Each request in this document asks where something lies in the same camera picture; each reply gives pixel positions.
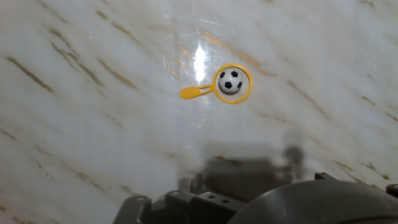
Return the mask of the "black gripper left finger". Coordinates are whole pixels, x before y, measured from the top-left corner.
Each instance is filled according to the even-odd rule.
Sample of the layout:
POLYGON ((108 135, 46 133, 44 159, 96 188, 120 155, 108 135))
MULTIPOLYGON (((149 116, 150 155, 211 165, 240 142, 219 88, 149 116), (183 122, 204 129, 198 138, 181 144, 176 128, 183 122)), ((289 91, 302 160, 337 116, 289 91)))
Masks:
POLYGON ((113 224, 226 224, 245 205, 212 192, 175 190, 156 202, 148 196, 125 199, 113 224))

